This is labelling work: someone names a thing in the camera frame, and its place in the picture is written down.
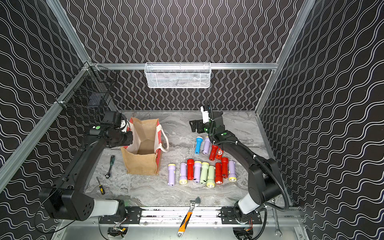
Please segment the blue flashlight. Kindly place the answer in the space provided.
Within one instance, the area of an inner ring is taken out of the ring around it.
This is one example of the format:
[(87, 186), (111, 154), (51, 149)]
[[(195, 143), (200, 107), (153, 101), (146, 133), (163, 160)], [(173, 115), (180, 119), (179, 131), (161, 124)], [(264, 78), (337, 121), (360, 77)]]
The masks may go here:
[(196, 155), (200, 154), (202, 142), (203, 142), (203, 138), (201, 136), (196, 137), (196, 147), (195, 147)]

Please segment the lavender flashlight back row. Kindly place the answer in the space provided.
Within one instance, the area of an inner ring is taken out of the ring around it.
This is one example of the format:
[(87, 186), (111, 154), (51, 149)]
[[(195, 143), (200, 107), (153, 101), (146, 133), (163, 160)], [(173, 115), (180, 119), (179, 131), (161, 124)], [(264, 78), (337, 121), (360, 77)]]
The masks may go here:
[(210, 147), (211, 147), (211, 141), (210, 141), (210, 138), (207, 136), (205, 137), (205, 140), (204, 140), (204, 147), (203, 147), (203, 151), (202, 153), (204, 155), (208, 155), (210, 153)]

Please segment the red flashlight back row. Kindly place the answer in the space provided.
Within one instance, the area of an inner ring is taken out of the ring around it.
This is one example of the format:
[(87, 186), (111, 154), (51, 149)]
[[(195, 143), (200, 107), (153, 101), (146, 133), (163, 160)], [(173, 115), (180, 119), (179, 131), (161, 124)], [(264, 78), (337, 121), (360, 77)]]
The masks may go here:
[(212, 145), (211, 153), (210, 153), (210, 156), (209, 156), (209, 160), (210, 161), (214, 161), (215, 160), (218, 149), (219, 149), (218, 146)]

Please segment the jute tote bag red trim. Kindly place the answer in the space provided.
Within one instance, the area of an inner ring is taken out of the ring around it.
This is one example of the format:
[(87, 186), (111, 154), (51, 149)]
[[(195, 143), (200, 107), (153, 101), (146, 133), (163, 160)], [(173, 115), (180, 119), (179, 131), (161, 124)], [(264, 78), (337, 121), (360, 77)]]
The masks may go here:
[(159, 120), (131, 118), (125, 131), (133, 134), (133, 143), (121, 147), (127, 173), (142, 176), (158, 175), (162, 153), (169, 150), (169, 140)]

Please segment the red flashlight white logo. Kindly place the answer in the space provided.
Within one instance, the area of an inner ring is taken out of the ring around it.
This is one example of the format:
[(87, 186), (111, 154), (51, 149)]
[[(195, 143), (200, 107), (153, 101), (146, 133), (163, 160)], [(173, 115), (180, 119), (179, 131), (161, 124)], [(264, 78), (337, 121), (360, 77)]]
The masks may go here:
[(221, 148), (218, 148), (215, 159), (220, 161), (223, 157), (223, 153), (224, 151)]

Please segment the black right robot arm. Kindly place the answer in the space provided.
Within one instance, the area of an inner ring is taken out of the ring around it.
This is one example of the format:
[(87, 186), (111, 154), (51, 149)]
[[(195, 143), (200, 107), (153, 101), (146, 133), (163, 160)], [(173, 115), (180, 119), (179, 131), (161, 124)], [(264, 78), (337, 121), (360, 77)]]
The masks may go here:
[(248, 193), (235, 203), (234, 218), (244, 223), (251, 218), (252, 212), (266, 207), (286, 212), (289, 198), (285, 191), (278, 163), (274, 159), (265, 159), (241, 143), (236, 135), (226, 130), (223, 112), (211, 112), (209, 119), (191, 120), (192, 132), (207, 133), (211, 143), (234, 157), (248, 172)]

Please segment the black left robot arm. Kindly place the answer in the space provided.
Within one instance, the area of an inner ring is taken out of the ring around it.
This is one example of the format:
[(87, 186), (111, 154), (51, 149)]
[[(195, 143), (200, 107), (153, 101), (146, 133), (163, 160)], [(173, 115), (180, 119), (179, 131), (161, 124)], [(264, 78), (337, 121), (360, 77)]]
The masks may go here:
[(96, 200), (85, 194), (92, 173), (106, 148), (124, 147), (133, 143), (127, 130), (129, 121), (120, 112), (107, 111), (99, 125), (91, 127), (84, 142), (62, 176), (52, 187), (42, 188), (39, 198), (53, 219), (85, 221), (110, 216), (114, 221), (127, 217), (121, 200)]

